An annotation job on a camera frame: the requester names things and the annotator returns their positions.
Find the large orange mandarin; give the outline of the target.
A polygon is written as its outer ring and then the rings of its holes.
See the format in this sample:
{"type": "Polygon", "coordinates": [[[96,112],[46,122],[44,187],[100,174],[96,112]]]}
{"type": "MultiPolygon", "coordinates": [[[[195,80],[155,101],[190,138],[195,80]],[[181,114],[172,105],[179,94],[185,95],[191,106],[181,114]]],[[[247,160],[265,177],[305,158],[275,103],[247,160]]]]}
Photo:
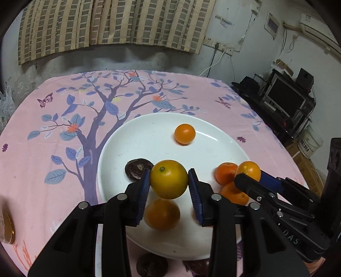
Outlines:
{"type": "Polygon", "coordinates": [[[250,199],[246,193],[243,193],[235,186],[234,181],[224,185],[220,190],[220,195],[238,205],[247,205],[250,199]]]}

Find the yellow orange fruit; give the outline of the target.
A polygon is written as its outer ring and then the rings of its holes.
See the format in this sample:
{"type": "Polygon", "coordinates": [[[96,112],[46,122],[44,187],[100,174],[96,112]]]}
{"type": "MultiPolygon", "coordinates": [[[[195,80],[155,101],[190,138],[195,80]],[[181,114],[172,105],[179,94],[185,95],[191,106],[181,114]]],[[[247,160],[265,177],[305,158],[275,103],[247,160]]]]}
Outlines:
{"type": "Polygon", "coordinates": [[[162,199],[177,199],[187,189],[188,173],[179,162],[162,160],[150,172],[150,186],[162,199]]]}

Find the small orange fruit on cloth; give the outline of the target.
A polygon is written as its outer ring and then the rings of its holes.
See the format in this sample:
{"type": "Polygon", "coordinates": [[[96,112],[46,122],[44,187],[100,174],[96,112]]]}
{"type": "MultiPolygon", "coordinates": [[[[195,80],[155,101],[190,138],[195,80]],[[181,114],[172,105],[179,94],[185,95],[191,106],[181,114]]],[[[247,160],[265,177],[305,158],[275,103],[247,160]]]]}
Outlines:
{"type": "Polygon", "coordinates": [[[256,180],[257,182],[261,179],[261,169],[257,163],[252,161],[245,161],[238,165],[235,176],[239,174],[246,174],[250,178],[256,180]]]}

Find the orange mandarin on plate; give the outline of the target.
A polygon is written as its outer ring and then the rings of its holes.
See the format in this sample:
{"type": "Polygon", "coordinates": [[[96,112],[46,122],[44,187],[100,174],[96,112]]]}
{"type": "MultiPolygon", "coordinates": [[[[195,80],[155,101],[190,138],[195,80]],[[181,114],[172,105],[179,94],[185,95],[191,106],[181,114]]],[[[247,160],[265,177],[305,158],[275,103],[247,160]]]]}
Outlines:
{"type": "Polygon", "coordinates": [[[221,185],[227,185],[235,178],[238,165],[231,162],[221,163],[214,171],[216,181],[221,185]]]}

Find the cardboard box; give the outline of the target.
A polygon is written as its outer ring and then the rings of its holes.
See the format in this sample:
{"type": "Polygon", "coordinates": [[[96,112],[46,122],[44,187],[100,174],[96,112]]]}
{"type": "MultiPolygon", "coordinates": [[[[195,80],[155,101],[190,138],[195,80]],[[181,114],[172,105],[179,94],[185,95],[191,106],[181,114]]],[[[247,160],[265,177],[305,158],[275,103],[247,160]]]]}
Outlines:
{"type": "Polygon", "coordinates": [[[312,161],[302,154],[296,142],[286,146],[286,150],[292,157],[295,164],[298,166],[298,169],[301,172],[309,189],[318,196],[321,196],[324,190],[324,184],[322,183],[322,179],[318,173],[318,170],[313,165],[312,161]]]}

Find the white plastic bucket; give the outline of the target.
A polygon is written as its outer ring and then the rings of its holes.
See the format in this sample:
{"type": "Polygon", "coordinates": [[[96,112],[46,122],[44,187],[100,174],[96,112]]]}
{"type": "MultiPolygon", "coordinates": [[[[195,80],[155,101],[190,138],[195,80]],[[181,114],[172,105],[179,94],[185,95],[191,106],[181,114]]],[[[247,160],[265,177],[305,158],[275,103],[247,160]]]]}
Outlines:
{"type": "Polygon", "coordinates": [[[312,154],[322,147],[323,139],[309,125],[298,139],[298,149],[304,157],[310,159],[312,154]]]}

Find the white round plate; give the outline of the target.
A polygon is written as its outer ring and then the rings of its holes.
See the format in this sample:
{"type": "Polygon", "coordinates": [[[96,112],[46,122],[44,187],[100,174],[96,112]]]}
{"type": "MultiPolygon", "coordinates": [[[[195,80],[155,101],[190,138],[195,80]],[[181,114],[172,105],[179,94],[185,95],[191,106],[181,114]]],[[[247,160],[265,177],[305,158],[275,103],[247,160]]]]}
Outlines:
{"type": "Polygon", "coordinates": [[[195,219],[187,173],[194,169],[200,181],[219,192],[215,169],[224,162],[247,161],[244,150],[204,120],[176,113],[143,115],[119,127],[103,147],[97,179],[104,200],[125,191],[125,166],[138,158],[152,162],[154,169],[143,220],[127,228],[127,237],[167,258],[208,258],[213,230],[195,219]]]}

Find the small orange kumquat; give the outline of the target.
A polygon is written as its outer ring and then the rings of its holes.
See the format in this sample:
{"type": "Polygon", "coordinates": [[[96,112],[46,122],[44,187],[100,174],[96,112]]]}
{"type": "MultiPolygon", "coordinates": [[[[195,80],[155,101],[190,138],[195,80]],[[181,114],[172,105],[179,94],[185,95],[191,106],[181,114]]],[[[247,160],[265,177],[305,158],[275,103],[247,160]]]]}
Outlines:
{"type": "Polygon", "coordinates": [[[174,132],[175,140],[182,145],[190,144],[196,137],[195,129],[189,124],[179,125],[174,132]]]}

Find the dark fruit on cloth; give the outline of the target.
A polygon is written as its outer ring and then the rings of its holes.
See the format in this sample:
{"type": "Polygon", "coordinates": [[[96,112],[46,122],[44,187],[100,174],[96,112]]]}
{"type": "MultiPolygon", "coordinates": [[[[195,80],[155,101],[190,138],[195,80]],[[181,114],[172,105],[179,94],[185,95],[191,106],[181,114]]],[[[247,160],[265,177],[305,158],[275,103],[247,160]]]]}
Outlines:
{"type": "Polygon", "coordinates": [[[143,254],[136,263],[136,271],[140,276],[163,277],[168,269],[167,259],[153,253],[143,254]]]}

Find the black monitor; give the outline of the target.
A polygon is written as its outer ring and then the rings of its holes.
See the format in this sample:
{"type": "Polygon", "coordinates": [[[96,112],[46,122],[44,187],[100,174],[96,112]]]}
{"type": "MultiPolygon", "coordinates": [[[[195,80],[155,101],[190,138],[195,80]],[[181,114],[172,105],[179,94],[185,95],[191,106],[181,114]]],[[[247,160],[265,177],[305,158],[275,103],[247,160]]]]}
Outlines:
{"type": "Polygon", "coordinates": [[[306,102],[306,98],[290,82],[274,76],[264,101],[293,118],[306,102]]]}

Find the pink floral tablecloth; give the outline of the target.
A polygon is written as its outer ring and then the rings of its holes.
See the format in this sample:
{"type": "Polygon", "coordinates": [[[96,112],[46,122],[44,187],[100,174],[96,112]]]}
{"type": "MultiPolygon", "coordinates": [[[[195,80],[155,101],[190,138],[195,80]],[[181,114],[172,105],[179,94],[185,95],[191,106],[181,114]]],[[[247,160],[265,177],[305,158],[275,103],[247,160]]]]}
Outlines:
{"type": "Polygon", "coordinates": [[[152,113],[209,122],[262,170],[305,184],[270,128],[220,80],[149,70],[51,78],[18,106],[1,134],[1,200],[16,231],[5,250],[22,274],[77,203],[101,202],[97,167],[107,139],[152,113]]]}

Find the cream lidded drink bottle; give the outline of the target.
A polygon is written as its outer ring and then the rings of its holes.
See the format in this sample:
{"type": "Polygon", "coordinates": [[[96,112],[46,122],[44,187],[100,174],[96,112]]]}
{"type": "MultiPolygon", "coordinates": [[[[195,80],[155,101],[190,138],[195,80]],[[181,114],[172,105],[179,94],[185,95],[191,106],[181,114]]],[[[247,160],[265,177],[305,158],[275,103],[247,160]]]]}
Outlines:
{"type": "Polygon", "coordinates": [[[15,228],[13,219],[7,207],[1,205],[0,212],[0,239],[3,244],[13,244],[15,241],[15,228]]]}

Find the white plastic bag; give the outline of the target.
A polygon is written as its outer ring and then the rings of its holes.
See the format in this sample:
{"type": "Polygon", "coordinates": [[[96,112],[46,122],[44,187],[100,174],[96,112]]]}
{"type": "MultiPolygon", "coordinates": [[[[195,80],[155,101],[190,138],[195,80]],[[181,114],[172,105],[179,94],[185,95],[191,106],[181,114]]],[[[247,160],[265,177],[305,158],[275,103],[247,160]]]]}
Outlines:
{"type": "Polygon", "coordinates": [[[9,86],[7,86],[5,90],[1,92],[1,100],[0,100],[1,131],[4,130],[5,126],[9,122],[15,110],[16,110],[16,105],[12,98],[12,90],[9,86]]]}

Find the beige checked curtain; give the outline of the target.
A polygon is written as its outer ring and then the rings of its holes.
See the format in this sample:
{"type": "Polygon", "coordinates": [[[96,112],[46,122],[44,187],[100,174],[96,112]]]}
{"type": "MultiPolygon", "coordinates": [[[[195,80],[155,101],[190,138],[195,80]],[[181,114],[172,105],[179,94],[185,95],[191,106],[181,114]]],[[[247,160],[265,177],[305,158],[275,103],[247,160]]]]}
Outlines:
{"type": "Polygon", "coordinates": [[[199,53],[214,1],[32,1],[18,63],[92,45],[134,44],[199,53]]]}

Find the white wall power strip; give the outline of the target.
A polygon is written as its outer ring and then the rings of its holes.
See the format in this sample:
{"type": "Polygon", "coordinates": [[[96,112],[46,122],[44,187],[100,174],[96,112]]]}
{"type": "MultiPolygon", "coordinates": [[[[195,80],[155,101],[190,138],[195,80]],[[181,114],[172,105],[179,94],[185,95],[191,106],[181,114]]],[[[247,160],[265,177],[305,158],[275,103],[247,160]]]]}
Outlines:
{"type": "Polygon", "coordinates": [[[221,52],[223,52],[229,56],[233,56],[233,53],[234,53],[233,44],[218,42],[218,41],[216,41],[212,38],[209,38],[207,36],[204,38],[203,45],[210,47],[210,48],[214,48],[214,49],[221,51],[221,52]]]}

